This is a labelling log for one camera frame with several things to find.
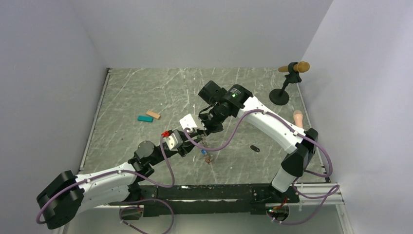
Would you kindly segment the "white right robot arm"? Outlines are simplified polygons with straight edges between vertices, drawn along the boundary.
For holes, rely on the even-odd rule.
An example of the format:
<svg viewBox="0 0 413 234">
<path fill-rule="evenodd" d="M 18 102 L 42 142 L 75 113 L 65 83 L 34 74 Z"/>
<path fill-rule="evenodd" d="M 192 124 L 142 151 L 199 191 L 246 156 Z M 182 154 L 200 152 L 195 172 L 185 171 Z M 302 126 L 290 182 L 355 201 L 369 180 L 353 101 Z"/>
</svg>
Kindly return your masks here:
<svg viewBox="0 0 413 234">
<path fill-rule="evenodd" d="M 286 151 L 287 155 L 268 190 L 272 201 L 282 202 L 287 197 L 290 185 L 303 175 L 315 153 L 317 131 L 305 131 L 286 121 L 238 84 L 226 90 L 211 80 L 198 95 L 212 107 L 207 114 L 199 115 L 207 134 L 220 132 L 223 129 L 222 123 L 229 116 L 237 117 L 268 135 Z"/>
</svg>

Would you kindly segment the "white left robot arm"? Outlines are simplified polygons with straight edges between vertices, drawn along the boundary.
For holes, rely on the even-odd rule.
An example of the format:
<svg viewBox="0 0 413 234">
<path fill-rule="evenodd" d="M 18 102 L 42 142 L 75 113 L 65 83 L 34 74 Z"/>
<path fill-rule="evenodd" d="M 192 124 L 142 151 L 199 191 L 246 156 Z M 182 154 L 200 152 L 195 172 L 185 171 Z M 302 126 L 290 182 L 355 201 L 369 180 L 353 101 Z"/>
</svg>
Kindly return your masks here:
<svg viewBox="0 0 413 234">
<path fill-rule="evenodd" d="M 40 211 L 36 223 L 53 230 L 64 226 L 81 212 L 100 205 L 135 204 L 146 197 L 139 185 L 141 181 L 161 186 L 149 178 L 154 173 L 154 165 L 175 154 L 185 156 L 193 148 L 189 141 L 177 150 L 170 150 L 163 140 L 158 146 L 151 141 L 143 141 L 130 160 L 113 168 L 83 175 L 64 171 L 37 196 Z"/>
</svg>

